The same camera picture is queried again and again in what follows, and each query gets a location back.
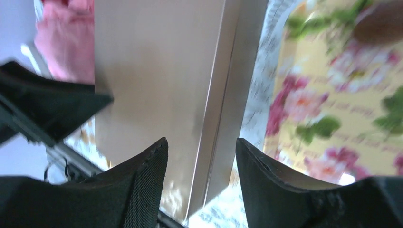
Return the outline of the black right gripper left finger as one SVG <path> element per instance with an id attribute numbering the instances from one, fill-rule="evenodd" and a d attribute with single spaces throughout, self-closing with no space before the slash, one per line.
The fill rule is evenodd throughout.
<path id="1" fill-rule="evenodd" d="M 140 154 L 83 182 L 52 185 L 0 179 L 3 228 L 154 228 L 168 162 L 161 138 Z"/>

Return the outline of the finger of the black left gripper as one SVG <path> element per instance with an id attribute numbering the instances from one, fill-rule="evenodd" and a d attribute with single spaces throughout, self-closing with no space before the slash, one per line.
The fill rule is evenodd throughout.
<path id="1" fill-rule="evenodd" d="M 112 102 L 93 85 L 48 79 L 10 61 L 0 67 L 0 142 L 20 133 L 53 147 Z"/>

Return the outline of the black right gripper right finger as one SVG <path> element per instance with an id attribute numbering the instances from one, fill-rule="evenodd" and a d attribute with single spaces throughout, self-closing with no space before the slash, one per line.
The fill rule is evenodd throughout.
<path id="1" fill-rule="evenodd" d="M 372 176 L 340 186 L 304 175 L 236 141 L 241 192 L 250 228 L 400 228 L 403 180 Z"/>

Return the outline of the pink cloth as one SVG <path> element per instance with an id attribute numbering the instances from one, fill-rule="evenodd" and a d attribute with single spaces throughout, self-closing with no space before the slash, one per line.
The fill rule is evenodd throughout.
<path id="1" fill-rule="evenodd" d="M 44 0 L 35 46 L 51 75 L 61 81 L 95 83 L 95 2 Z"/>

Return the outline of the floral chocolate tray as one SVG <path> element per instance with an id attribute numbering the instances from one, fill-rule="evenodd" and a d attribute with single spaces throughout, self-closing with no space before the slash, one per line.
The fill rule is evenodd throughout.
<path id="1" fill-rule="evenodd" d="M 285 14 L 263 152 L 348 185 L 403 173 L 403 44 L 352 37 L 375 0 L 305 0 Z"/>

